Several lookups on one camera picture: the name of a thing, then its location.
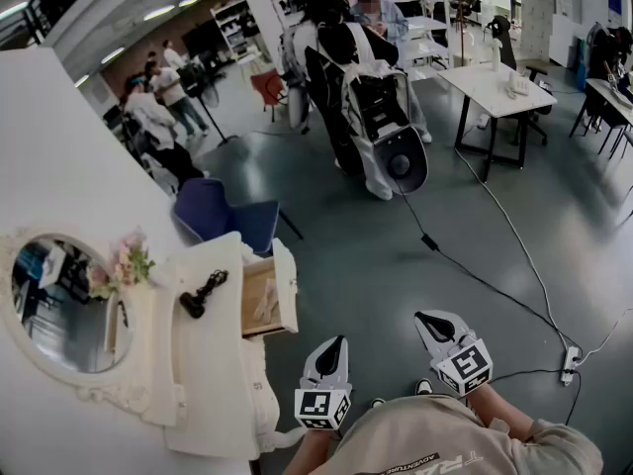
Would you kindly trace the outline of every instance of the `open drawer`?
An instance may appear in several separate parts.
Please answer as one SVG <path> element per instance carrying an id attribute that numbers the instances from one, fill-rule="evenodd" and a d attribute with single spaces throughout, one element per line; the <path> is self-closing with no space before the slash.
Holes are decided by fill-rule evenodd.
<path id="1" fill-rule="evenodd" d="M 273 239 L 272 257 L 244 266 L 241 296 L 242 335 L 253 336 L 279 331 L 296 333 L 298 329 L 296 296 L 295 258 L 278 239 Z M 266 322 L 266 308 L 262 308 L 262 300 L 270 309 L 269 322 Z"/>

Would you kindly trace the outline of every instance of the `railing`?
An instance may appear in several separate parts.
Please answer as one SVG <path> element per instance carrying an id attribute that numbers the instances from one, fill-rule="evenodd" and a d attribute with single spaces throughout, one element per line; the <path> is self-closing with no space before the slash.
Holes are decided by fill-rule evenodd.
<path id="1" fill-rule="evenodd" d="M 77 0 L 31 0 L 27 7 L 0 21 L 0 50 L 41 44 Z"/>

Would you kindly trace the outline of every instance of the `ornate mirror frame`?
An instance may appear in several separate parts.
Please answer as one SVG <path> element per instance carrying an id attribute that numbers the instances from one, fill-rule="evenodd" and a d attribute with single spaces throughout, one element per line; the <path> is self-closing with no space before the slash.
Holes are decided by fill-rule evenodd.
<path id="1" fill-rule="evenodd" d="M 173 380 L 171 322 L 175 297 L 170 294 L 171 287 L 141 283 L 120 290 L 131 332 L 128 351 L 106 371 L 72 371 L 46 357 L 16 316 L 11 287 L 16 258 L 28 242 L 44 237 L 68 241 L 104 269 L 109 267 L 108 258 L 95 249 L 99 246 L 75 230 L 21 228 L 12 236 L 0 237 L 0 310 L 15 343 L 45 374 L 75 387 L 80 399 L 92 398 L 98 402 L 105 399 L 127 412 L 140 415 L 146 422 L 176 426 L 184 420 L 186 403 L 184 389 Z M 168 278 L 163 277 L 161 282 L 165 281 Z"/>

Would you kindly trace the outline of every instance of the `power strip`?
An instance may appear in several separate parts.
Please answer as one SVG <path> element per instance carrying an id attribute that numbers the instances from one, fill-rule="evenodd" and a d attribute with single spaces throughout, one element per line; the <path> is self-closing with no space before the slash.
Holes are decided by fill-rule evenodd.
<path id="1" fill-rule="evenodd" d="M 570 346 L 567 349 L 567 355 L 565 355 L 565 364 L 561 371 L 561 382 L 567 387 L 574 380 L 573 371 L 576 369 L 576 361 L 580 359 L 580 350 L 577 346 Z"/>

